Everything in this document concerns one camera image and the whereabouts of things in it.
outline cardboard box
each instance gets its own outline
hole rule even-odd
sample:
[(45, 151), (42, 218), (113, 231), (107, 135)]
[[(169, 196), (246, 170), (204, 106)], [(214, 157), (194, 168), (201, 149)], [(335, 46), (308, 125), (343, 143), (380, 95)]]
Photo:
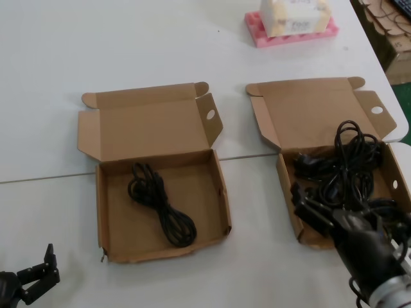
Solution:
[[(361, 131), (384, 138), (396, 127), (377, 94), (356, 90), (365, 84), (360, 77), (289, 80), (247, 85), (262, 137), (280, 151), (277, 170), (295, 236), (302, 244), (331, 248), (331, 239), (322, 237), (294, 215), (290, 192), (296, 178), (293, 160), (298, 153), (331, 155), (339, 124), (353, 120)], [(374, 107), (381, 109), (375, 114)], [(348, 143), (355, 132), (342, 135)], [(411, 211), (411, 195), (390, 146), (383, 143), (384, 163), (374, 172), (373, 198), (391, 197)], [(303, 185), (308, 182), (298, 179)]]
[[(96, 168), (98, 242), (114, 262), (176, 257), (225, 239), (231, 230), (227, 191), (210, 147), (223, 125), (205, 82), (86, 93), (93, 111), (78, 114), (78, 149)], [(172, 246), (156, 211), (134, 202), (127, 185), (134, 162), (164, 179), (170, 204), (195, 223), (197, 238)]]
[(411, 82), (411, 23), (389, 0), (351, 0), (391, 85)]
[(261, 0), (268, 37), (324, 32), (331, 18), (328, 0)]

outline box lid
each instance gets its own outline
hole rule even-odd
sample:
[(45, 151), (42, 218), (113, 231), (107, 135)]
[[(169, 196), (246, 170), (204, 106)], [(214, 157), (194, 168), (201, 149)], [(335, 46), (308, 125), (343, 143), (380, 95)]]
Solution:
[[(379, 140), (395, 129), (377, 94), (356, 90), (364, 84), (361, 77), (319, 78), (251, 83), (246, 90), (262, 136), (277, 150), (295, 150), (334, 145), (346, 120)], [(343, 142), (352, 136), (345, 133)]]
[(85, 93), (78, 149), (99, 161), (210, 148), (223, 124), (206, 82)]

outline open cardboard box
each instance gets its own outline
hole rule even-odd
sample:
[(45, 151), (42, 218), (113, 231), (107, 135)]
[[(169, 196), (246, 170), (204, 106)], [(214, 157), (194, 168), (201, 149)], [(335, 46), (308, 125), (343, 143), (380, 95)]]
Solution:
[[(411, 196), (403, 175), (391, 147), (381, 141), (395, 129), (396, 123), (375, 92), (356, 90), (364, 84), (363, 78), (352, 77), (247, 85), (261, 135), (281, 152), (277, 171), (295, 236), (302, 244), (317, 248), (333, 246), (331, 239), (324, 238), (294, 214), (290, 192), (296, 180), (293, 160), (298, 153), (332, 155), (337, 128), (346, 120), (357, 122), (362, 132), (373, 134), (383, 144), (384, 161), (374, 172), (372, 197), (393, 198), (403, 210), (411, 211)], [(343, 142), (348, 143), (353, 135), (355, 132), (344, 132)]]
[[(96, 168), (98, 242), (109, 261), (176, 257), (230, 233), (227, 191), (210, 149), (223, 125), (208, 90), (200, 82), (82, 96), (98, 109), (79, 112), (78, 149), (102, 162)], [(192, 245), (172, 246), (156, 211), (129, 197), (135, 162), (158, 171), (171, 206), (194, 221)]]

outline white box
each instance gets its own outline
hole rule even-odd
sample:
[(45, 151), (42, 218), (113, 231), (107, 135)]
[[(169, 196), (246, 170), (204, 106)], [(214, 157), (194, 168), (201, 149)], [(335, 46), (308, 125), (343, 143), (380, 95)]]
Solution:
[(324, 32), (331, 10), (328, 0), (261, 0), (260, 16), (267, 36), (279, 37)]

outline power cord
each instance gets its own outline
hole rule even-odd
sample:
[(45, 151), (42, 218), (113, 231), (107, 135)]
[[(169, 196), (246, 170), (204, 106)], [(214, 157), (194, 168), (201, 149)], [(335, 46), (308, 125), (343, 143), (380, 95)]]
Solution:
[[(343, 144), (342, 134), (347, 131), (354, 131), (356, 135), (348, 144)], [(334, 145), (334, 157), (300, 154), (294, 161), (295, 175), (317, 184), (317, 187), (305, 190), (307, 203), (320, 216), (329, 216), (335, 209), (340, 209), (356, 212), (373, 221), (377, 229), (381, 222), (388, 239), (394, 238), (403, 245), (398, 258), (401, 264), (407, 256), (411, 217), (397, 208), (395, 200), (371, 199), (374, 192), (372, 171), (383, 161), (377, 138), (363, 133), (354, 121), (344, 121), (337, 129)], [(301, 214), (305, 215), (306, 220), (311, 217), (307, 210)], [(321, 225), (312, 227), (321, 230)], [(367, 300), (353, 282), (354, 278), (351, 278), (349, 286), (357, 296), (357, 307), (362, 308), (361, 301), (367, 303)]]
[[(140, 169), (144, 177), (137, 174)], [(156, 210), (162, 230), (168, 241), (176, 247), (187, 247), (193, 244), (197, 230), (193, 220), (168, 203), (164, 181), (148, 164), (132, 166), (134, 179), (128, 184), (128, 195), (141, 205)]]

